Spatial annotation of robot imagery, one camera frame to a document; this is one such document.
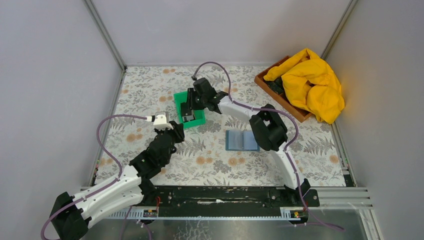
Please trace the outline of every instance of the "gray wall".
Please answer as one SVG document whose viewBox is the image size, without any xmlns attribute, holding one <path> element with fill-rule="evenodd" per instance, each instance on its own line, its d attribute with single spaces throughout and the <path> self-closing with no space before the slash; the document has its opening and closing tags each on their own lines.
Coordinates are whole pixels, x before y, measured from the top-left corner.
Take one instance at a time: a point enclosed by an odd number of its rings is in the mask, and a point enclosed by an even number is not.
<svg viewBox="0 0 424 240">
<path fill-rule="evenodd" d="M 94 0 L 128 65 L 273 64 L 321 54 L 349 0 Z"/>
<path fill-rule="evenodd" d="M 343 86 L 337 120 L 385 239 L 422 239 L 424 1 L 362 0 L 328 62 Z"/>
<path fill-rule="evenodd" d="M 40 239 L 56 196 L 87 184 L 119 76 L 82 1 L 1 1 L 0 239 Z"/>
</svg>

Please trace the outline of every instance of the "floral tablecloth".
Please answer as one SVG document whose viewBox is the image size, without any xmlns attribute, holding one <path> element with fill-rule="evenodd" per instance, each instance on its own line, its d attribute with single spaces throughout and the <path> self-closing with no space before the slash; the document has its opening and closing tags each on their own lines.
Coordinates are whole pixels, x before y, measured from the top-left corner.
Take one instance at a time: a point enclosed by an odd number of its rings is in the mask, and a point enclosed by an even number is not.
<svg viewBox="0 0 424 240">
<path fill-rule="evenodd" d="M 230 66 L 228 70 L 235 99 L 254 106 L 271 103 L 284 109 L 254 83 L 263 66 Z M 122 84 L 114 114 L 139 116 L 167 111 L 170 119 L 178 121 L 174 93 L 193 86 L 192 66 L 129 67 Z M 218 67 L 204 66 L 198 77 L 206 77 L 216 90 L 228 91 L 228 81 Z M 152 182 L 155 185 L 214 185 L 214 186 L 282 186 L 283 181 L 271 155 L 261 150 L 226 151 L 226 130 L 250 130 L 247 122 L 205 110 L 206 124 L 184 130 L 185 142 L 177 144 L 177 152 Z M 289 139 L 294 126 L 282 117 Z M 312 186 L 345 186 L 337 157 L 331 127 L 310 117 L 299 123 L 299 136 L 290 147 L 300 171 Z M 115 118 L 105 143 L 106 148 L 125 166 L 146 149 L 155 136 L 153 124 L 138 119 Z M 98 163 L 95 183 L 116 174 L 118 166 L 103 154 Z"/>
</svg>

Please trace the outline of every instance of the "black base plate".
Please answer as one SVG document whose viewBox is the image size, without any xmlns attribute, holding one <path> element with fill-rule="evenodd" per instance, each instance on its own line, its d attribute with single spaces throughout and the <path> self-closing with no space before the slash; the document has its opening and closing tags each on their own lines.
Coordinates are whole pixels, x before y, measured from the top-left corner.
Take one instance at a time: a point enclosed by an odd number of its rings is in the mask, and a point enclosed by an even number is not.
<svg viewBox="0 0 424 240">
<path fill-rule="evenodd" d="M 156 187 L 160 217 L 280 217 L 281 207 L 303 207 L 293 192 L 283 187 Z M 314 189 L 308 191 L 304 200 L 309 207 L 320 206 Z M 156 200 L 142 205 L 156 207 Z"/>
</svg>

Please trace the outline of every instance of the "black bracket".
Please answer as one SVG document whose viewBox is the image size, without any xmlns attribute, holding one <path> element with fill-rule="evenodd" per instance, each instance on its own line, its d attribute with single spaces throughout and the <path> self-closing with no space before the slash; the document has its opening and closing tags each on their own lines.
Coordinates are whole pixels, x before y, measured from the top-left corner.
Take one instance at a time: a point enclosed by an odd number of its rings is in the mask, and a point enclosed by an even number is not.
<svg viewBox="0 0 424 240">
<path fill-rule="evenodd" d="M 142 203 L 154 200 L 156 188 L 150 179 L 160 173 L 161 168 L 170 163 L 172 154 L 177 152 L 175 144 L 184 141 L 183 124 L 177 124 L 175 121 L 169 123 L 173 129 L 155 129 L 157 135 L 147 149 L 129 161 L 129 165 L 133 166 L 138 172 L 137 175 L 141 177 L 139 187 L 144 195 Z"/>
<path fill-rule="evenodd" d="M 50 216 L 64 206 L 72 203 L 72 201 L 73 198 L 69 196 L 68 192 L 60 194 L 54 202 Z M 59 215 L 51 220 L 51 223 L 61 240 L 78 240 L 89 231 L 88 224 L 91 219 L 89 217 L 84 220 L 81 212 L 73 205 L 59 213 Z"/>
<path fill-rule="evenodd" d="M 275 109 L 275 107 L 267 104 L 262 109 Z M 265 151 L 278 151 L 281 144 L 287 142 L 287 127 L 278 113 L 262 110 L 253 115 L 249 123 L 254 139 L 259 147 Z"/>
<path fill-rule="evenodd" d="M 193 87 L 194 90 L 192 90 L 192 99 L 194 99 L 194 103 L 191 106 L 194 110 L 207 108 L 211 112 L 222 114 L 218 104 L 221 99 L 228 95 L 228 93 L 223 91 L 217 92 L 204 77 L 194 81 Z"/>
</svg>

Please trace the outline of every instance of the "blue book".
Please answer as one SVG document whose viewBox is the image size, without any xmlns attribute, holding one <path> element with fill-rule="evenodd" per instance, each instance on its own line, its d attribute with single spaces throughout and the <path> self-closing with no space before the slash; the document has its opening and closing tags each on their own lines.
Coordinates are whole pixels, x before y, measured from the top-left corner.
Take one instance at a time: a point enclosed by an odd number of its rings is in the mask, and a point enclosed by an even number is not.
<svg viewBox="0 0 424 240">
<path fill-rule="evenodd" d="M 227 130 L 225 133 L 225 150 L 259 151 L 252 131 Z"/>
</svg>

